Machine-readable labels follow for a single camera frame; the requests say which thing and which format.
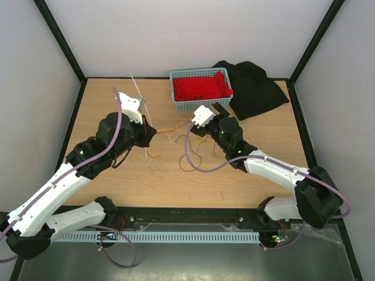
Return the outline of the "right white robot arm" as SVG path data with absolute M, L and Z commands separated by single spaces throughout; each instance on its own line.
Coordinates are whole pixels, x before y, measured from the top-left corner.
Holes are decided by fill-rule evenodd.
M 292 193 L 292 197 L 270 196 L 260 203 L 256 220 L 261 227 L 292 219 L 322 228 L 330 219 L 340 218 L 337 211 L 346 200 L 324 168 L 291 165 L 249 144 L 243 138 L 239 122 L 219 103 L 212 109 L 204 105 L 196 109 L 189 130 L 197 136 L 211 136 L 225 154 L 228 165 L 262 176 Z

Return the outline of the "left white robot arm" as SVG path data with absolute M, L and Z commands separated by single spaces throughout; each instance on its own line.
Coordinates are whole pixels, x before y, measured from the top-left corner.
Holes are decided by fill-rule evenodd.
M 117 207 L 106 196 L 83 207 L 56 214 L 56 210 L 77 190 L 104 170 L 120 165 L 117 158 L 128 156 L 134 146 L 149 147 L 156 134 L 146 117 L 136 123 L 112 112 L 101 120 L 95 136 L 78 143 L 52 178 L 27 202 L 8 214 L 1 214 L 1 237 L 18 257 L 29 260 L 44 252 L 65 234 L 88 227 L 110 227 L 117 220 Z

